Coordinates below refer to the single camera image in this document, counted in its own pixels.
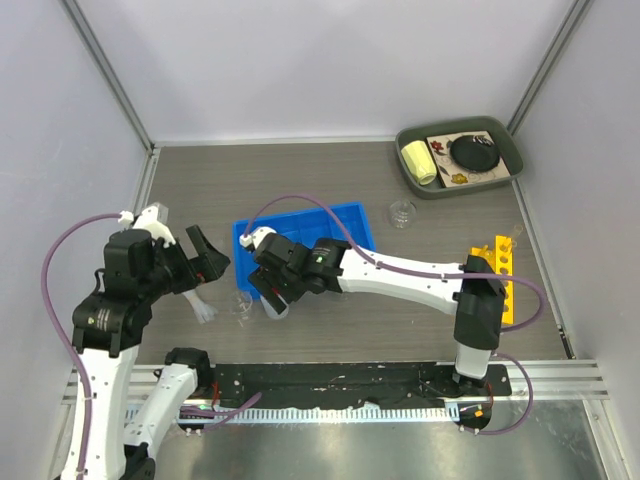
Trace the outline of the red cap wash bottle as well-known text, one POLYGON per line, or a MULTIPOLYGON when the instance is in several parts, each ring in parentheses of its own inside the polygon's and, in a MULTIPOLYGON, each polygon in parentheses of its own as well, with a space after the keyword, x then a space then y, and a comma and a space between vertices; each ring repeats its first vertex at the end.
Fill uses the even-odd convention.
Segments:
POLYGON ((264 308, 264 311, 267 315, 267 317, 269 319, 272 320, 281 320, 284 319, 288 316, 289 313, 289 305, 287 303, 285 303, 285 308, 281 311, 278 312, 268 301, 265 297, 261 296, 260 297, 260 301, 262 303, 262 306, 264 308))

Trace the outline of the clear glass flask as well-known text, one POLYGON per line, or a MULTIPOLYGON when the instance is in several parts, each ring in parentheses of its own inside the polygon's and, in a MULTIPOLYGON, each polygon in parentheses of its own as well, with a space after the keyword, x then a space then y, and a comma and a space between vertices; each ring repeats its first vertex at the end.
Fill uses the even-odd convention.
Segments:
POLYGON ((416 217, 416 206, 406 199, 392 202, 387 210, 387 220, 389 224, 397 229, 410 227, 416 220, 416 217))

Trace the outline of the yellow test tube rack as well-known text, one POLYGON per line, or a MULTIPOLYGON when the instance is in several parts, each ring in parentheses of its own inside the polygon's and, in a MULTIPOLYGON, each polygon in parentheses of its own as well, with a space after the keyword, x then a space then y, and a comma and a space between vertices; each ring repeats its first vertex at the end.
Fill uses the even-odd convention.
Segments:
MULTIPOLYGON (((512 275, 514 270, 513 251, 505 249, 505 235, 496 235, 494 243, 490 248, 493 250, 493 256, 485 259, 492 267, 496 274, 512 275)), ((471 247, 469 253, 471 255, 480 256, 480 250, 483 246, 471 247)), ((515 323, 515 307, 514 307, 514 291, 515 286, 511 281, 504 282, 506 289, 504 311, 502 314, 502 325, 512 326, 515 323)))

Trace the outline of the clear glass test tube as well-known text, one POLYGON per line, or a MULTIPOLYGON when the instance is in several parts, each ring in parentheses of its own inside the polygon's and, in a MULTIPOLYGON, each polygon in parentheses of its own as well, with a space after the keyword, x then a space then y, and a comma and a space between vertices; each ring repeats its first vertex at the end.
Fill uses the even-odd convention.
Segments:
POLYGON ((517 239, 523 233, 524 227, 517 224, 513 227, 511 232, 507 235, 505 241, 505 249, 507 251, 513 251, 517 246, 517 239))

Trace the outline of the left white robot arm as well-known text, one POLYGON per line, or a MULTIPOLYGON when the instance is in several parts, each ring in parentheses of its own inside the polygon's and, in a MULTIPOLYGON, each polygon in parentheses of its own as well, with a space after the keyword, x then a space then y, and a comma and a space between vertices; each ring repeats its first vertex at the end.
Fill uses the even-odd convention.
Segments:
POLYGON ((205 397, 214 373, 208 354, 175 347, 158 383, 131 423, 125 421, 129 382, 152 306, 221 278, 230 264, 197 225, 187 234, 188 258, 178 241, 148 228, 112 234, 96 286, 74 310, 72 351, 79 386, 63 479, 151 479, 160 443, 189 397, 205 397))

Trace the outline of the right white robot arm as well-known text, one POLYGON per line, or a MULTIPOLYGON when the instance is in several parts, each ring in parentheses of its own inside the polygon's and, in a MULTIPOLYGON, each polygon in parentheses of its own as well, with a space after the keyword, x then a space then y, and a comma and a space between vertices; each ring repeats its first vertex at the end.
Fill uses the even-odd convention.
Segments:
POLYGON ((488 381, 498 348, 506 288, 488 262, 419 262, 382 255, 346 241, 320 238, 311 248, 268 227, 239 238, 257 265, 249 276, 274 315, 307 293, 371 293, 426 305, 454 318, 456 356, 451 380, 472 395, 488 381))

